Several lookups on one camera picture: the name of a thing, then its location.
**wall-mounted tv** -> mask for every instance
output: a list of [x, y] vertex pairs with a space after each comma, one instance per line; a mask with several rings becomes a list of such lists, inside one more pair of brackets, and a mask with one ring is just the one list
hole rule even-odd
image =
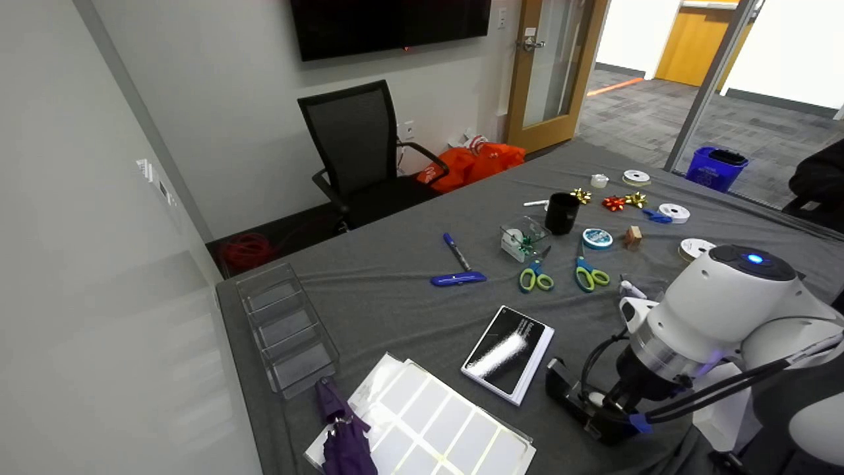
[[486, 37], [491, 0], [289, 0], [302, 61]]

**white wall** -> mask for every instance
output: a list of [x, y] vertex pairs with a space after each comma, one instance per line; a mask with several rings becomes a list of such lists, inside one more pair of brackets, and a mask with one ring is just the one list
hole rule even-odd
[[74, 5], [3, 0], [0, 46], [0, 474], [258, 474], [207, 257]]
[[635, 70], [651, 80], [660, 70], [678, 8], [680, 0], [612, 0], [598, 46], [598, 63]]
[[844, 107], [842, 20], [842, 0], [768, 0], [724, 90], [839, 112]]
[[384, 76], [397, 120], [433, 150], [465, 131], [491, 136], [506, 108], [516, 0], [494, 0], [486, 40], [318, 63], [298, 61], [284, 0], [93, 4], [210, 237], [324, 203], [301, 96]]

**table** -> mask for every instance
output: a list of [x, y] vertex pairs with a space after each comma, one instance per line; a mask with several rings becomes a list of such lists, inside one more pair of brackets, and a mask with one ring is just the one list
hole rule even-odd
[[[578, 228], [595, 224], [620, 236], [639, 224], [644, 232], [639, 251], [616, 245], [587, 253], [615, 280], [626, 274], [639, 285], [665, 289], [686, 268], [678, 243], [693, 236], [765, 248], [804, 272], [808, 285], [826, 301], [842, 290], [842, 236], [657, 170], [645, 170], [651, 174], [651, 185], [644, 187], [649, 203], [682, 203], [690, 211], [686, 224], [653, 224], [639, 210], [610, 214], [598, 203], [603, 195], [632, 193], [622, 185], [626, 170], [640, 166], [574, 140], [519, 170], [222, 284], [219, 305], [263, 474], [314, 474], [302, 449], [318, 434], [314, 394], [281, 402], [269, 392], [240, 301], [246, 284], [289, 270], [338, 352], [335, 384], [342, 394], [351, 394], [382, 354], [392, 354], [413, 360], [500, 422], [529, 435], [538, 449], [529, 474], [680, 474], [688, 464], [705, 468], [707, 445], [688, 420], [660, 426], [649, 439], [610, 449], [590, 441], [544, 394], [544, 369], [519, 410], [458, 373], [499, 305], [553, 325], [549, 356], [558, 354], [578, 369], [586, 354], [620, 329], [612, 289], [581, 293], [573, 284], [574, 232], [553, 237], [545, 259], [545, 272], [556, 278], [553, 293], [519, 293], [515, 280], [519, 265], [499, 248], [504, 224], [529, 214], [524, 202], [587, 187], [595, 171], [612, 182], [607, 190], [593, 190], [593, 203], [581, 210]], [[433, 274], [458, 272], [441, 240], [446, 231], [470, 265], [488, 274], [488, 284], [466, 289], [428, 284]], [[593, 380], [603, 388], [615, 384], [612, 365], [615, 360], [607, 354], [593, 369]]]

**green scissors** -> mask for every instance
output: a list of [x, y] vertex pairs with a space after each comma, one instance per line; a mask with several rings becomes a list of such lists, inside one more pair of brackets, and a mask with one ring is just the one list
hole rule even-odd
[[593, 293], [595, 289], [607, 289], [610, 285], [610, 274], [603, 270], [593, 270], [586, 259], [583, 259], [583, 240], [578, 240], [578, 259], [574, 259], [574, 284], [583, 293]]
[[544, 259], [549, 257], [552, 245], [544, 248], [541, 253], [527, 253], [524, 257], [524, 270], [519, 272], [519, 290], [532, 293], [532, 289], [552, 293], [553, 290], [553, 278], [544, 272]]

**chair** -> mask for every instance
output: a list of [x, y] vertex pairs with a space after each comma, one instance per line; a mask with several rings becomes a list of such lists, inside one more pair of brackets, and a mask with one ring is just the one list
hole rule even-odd
[[844, 232], [844, 140], [804, 158], [788, 187], [797, 198], [786, 214]]
[[298, 108], [324, 165], [314, 174], [314, 185], [339, 214], [342, 231], [437, 195], [430, 187], [433, 182], [420, 185], [413, 177], [395, 177], [397, 149], [412, 149], [437, 165], [441, 174], [436, 181], [446, 177], [449, 166], [416, 142], [397, 142], [388, 82], [301, 99]]

